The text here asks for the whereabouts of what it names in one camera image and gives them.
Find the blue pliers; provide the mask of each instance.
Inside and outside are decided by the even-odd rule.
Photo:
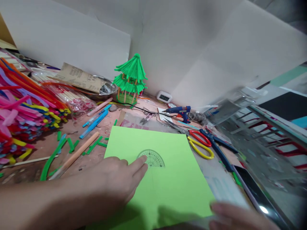
[[[206,136],[210,140],[213,149],[215,150],[217,155],[220,157],[220,159],[223,162],[223,164],[225,165],[227,171],[233,172],[234,170],[232,168],[232,165],[229,163],[229,161],[226,158],[226,156],[224,155],[224,153],[220,150],[217,143],[219,145],[222,145],[225,148],[229,149],[233,153],[238,153],[238,151],[234,147],[232,147],[231,145],[227,144],[222,139],[220,139],[220,138],[216,137],[215,135],[213,135],[212,133],[210,133],[210,131],[207,128],[206,128],[206,130],[200,129],[199,131],[200,131],[201,134],[203,134],[204,136]]]

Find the blue glue gun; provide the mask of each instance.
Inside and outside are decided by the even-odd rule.
[[[190,106],[186,106],[186,107],[175,107],[175,108],[169,108],[167,110],[164,110],[163,112],[167,112],[167,113],[178,113],[178,116],[182,116],[183,118],[183,122],[184,123],[191,123],[188,119],[188,115],[186,114],[187,112],[191,111],[191,107]]]

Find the digital clock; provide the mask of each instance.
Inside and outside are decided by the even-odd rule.
[[[172,95],[167,93],[167,92],[164,92],[164,91],[159,91],[158,95],[157,95],[157,99],[159,101],[163,101],[165,103],[169,103],[171,100],[172,100]]]

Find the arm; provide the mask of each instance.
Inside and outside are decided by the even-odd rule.
[[[133,197],[148,169],[109,157],[65,179],[0,187],[0,229],[77,229],[108,218]]]

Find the smartphone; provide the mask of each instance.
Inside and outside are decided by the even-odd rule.
[[[272,220],[279,226],[280,229],[290,229],[284,219],[280,216],[280,214],[259,188],[250,173],[245,168],[235,165],[232,166],[255,209],[259,213],[264,214],[268,219]]]

